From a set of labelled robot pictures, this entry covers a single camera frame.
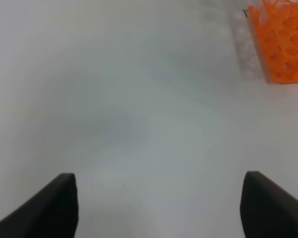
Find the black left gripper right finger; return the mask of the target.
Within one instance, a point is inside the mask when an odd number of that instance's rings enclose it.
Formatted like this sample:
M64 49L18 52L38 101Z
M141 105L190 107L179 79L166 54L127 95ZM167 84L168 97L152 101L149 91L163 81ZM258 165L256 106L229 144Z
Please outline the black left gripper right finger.
M298 238L298 200L258 171L244 177L240 217L247 238Z

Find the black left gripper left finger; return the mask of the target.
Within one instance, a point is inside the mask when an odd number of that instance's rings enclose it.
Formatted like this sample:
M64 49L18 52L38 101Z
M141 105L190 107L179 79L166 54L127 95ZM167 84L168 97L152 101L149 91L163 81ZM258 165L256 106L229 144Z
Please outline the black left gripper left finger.
M0 238L73 238L77 225L75 174L62 173L0 221Z

